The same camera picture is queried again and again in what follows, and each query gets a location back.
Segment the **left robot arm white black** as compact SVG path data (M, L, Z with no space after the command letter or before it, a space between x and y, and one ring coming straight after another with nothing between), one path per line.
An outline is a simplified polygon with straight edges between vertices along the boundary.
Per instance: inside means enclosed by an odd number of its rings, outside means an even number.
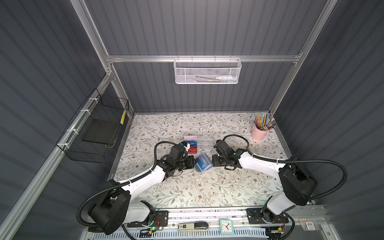
M170 152L162 158L155 157L155 163L148 171L130 180L107 182L108 191L95 196L88 210L98 231L110 235L124 224L150 226L155 218L155 208L147 201L133 203L132 200L151 186L162 183L175 172L194 168L196 161L188 155L190 144L181 142L172 145Z

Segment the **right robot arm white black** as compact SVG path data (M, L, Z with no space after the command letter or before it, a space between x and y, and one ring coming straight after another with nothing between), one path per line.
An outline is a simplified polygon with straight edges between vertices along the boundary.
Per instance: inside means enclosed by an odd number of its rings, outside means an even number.
M276 178L282 190L273 194L262 208L264 218L275 217L297 205L304 206L310 201L318 181L302 163L283 163L249 153L246 149L233 150L224 140L214 145L214 167L227 170L245 169L257 171Z

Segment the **clear acrylic organizer box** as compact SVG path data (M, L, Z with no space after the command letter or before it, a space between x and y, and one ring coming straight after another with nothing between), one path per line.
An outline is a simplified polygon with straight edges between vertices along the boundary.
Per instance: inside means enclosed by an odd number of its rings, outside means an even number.
M199 155L202 153L206 153L207 155L211 155L214 152L214 144L215 144L215 136L210 132L186 132L184 135L197 135L198 136L198 153L197 154L189 154L189 155Z

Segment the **blue leather card holder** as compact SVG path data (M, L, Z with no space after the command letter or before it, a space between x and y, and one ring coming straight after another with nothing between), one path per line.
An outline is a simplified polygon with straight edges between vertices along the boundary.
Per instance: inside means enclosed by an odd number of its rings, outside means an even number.
M213 167L213 163L209 156L206 153L202 153L197 156L195 170L197 172L203 173Z

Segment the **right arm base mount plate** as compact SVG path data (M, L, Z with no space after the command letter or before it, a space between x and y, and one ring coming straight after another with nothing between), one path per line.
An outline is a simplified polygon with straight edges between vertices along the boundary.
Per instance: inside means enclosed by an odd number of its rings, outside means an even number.
M250 224L287 224L289 218L285 214L275 215L267 209L248 208L247 218Z

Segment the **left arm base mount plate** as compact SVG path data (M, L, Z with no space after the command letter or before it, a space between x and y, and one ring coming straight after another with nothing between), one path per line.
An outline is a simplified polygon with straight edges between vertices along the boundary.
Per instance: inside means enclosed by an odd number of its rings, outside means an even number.
M169 211L154 211L143 222L125 224L128 228L166 227L168 225Z

